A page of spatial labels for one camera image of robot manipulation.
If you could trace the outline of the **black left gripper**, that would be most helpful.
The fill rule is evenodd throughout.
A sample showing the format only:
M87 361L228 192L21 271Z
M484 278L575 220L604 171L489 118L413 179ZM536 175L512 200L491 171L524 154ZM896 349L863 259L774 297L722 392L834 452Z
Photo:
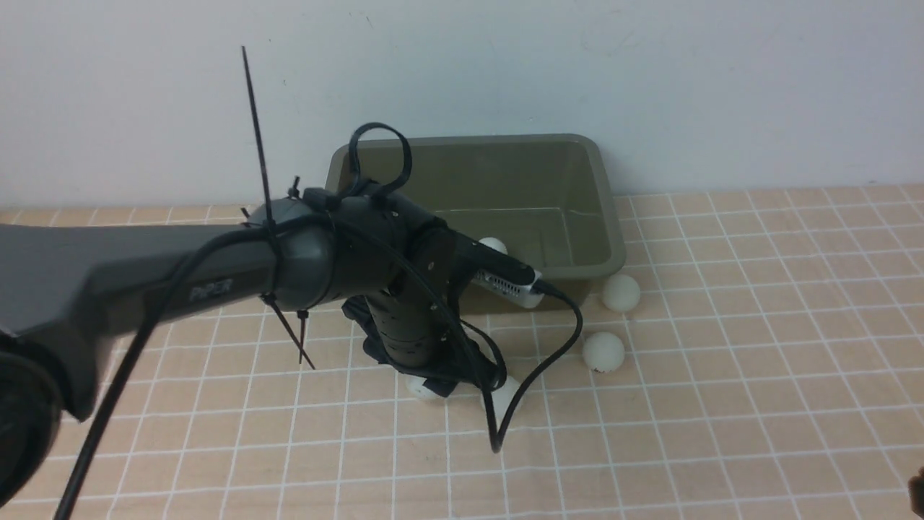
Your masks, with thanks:
M369 358L420 376L439 397L448 397L460 383L478 385L478 374L490 391L507 381L505 364L492 362L466 334L456 336L428 297L407 300L376 292L347 298L342 311L365 332L362 348Z

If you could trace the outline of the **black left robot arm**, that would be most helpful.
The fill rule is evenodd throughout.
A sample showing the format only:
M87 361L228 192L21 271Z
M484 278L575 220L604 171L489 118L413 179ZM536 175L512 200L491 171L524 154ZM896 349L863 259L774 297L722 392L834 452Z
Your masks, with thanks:
M92 417L65 489L69 518L103 431L155 329L249 298L281 311L346 300L371 355L492 391L451 269L468 244L399 191L363 182L271 201L218 226L2 226L2 503L42 466L61 415Z

